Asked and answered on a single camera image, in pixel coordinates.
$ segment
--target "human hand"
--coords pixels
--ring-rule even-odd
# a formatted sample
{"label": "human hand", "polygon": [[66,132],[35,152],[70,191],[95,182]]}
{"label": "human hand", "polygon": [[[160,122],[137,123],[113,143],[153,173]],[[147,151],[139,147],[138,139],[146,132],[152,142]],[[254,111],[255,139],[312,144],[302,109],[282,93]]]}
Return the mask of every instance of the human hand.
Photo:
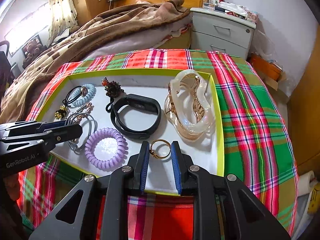
{"label": "human hand", "polygon": [[16,201],[20,198],[19,174],[14,174],[3,178],[3,182],[10,198]]}

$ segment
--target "silver screw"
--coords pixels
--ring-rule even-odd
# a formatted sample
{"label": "silver screw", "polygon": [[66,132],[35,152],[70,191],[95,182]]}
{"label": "silver screw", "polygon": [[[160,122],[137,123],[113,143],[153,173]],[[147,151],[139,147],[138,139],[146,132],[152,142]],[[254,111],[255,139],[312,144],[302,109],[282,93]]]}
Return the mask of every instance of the silver screw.
{"label": "silver screw", "polygon": [[235,181],[235,180],[237,179],[237,177],[236,177],[236,175],[234,175],[234,174],[229,174],[229,175],[227,176],[227,179],[230,180],[230,181]]}
{"label": "silver screw", "polygon": [[91,174],[84,177],[84,180],[85,180],[86,182],[93,181],[93,179],[94,179],[94,176],[91,175]]}
{"label": "silver screw", "polygon": [[129,172],[131,171],[131,167],[126,165],[126,166],[123,166],[122,169],[121,169],[123,172]]}
{"label": "silver screw", "polygon": [[197,165],[191,165],[191,166],[190,166],[190,170],[191,170],[191,171],[199,171],[199,169],[200,169],[200,168],[199,168],[199,166],[197,166]]}

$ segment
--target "drawer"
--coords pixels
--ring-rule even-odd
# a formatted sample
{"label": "drawer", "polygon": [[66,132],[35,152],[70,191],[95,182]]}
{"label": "drawer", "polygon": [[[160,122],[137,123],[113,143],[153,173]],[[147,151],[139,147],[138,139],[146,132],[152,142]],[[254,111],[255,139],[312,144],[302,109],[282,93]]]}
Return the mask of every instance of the drawer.
{"label": "drawer", "polygon": [[217,50],[223,53],[227,53],[231,56],[238,56],[244,59],[247,59],[249,51],[248,49],[233,44],[229,41],[197,32],[192,32],[190,48],[208,51]]}
{"label": "drawer", "polygon": [[204,13],[193,13],[193,30],[209,34],[249,49],[254,29],[240,23]]}

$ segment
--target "curtain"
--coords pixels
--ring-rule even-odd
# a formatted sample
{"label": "curtain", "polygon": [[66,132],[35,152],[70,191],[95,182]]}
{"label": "curtain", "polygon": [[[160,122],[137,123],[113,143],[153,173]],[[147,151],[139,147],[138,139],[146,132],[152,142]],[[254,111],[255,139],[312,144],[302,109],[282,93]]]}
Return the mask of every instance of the curtain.
{"label": "curtain", "polygon": [[49,0],[51,22],[49,29],[49,47],[54,38],[67,28],[78,25],[77,12],[72,0]]}

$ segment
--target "plaid cloth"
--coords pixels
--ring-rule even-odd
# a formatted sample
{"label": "plaid cloth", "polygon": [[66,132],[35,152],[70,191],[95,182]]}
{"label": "plaid cloth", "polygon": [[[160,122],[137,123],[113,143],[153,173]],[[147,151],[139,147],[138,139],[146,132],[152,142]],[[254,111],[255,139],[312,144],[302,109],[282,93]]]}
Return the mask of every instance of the plaid cloth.
{"label": "plaid cloth", "polygon": [[[236,174],[292,233],[298,176],[291,142],[268,90],[241,58],[199,50],[149,49],[67,63],[44,89],[28,120],[37,117],[66,76],[115,68],[195,69],[210,73],[222,116],[225,174]],[[82,177],[81,172],[53,156],[21,172],[18,205],[25,224],[33,228],[39,225]],[[190,198],[128,197],[128,210],[129,239],[192,239]]]}

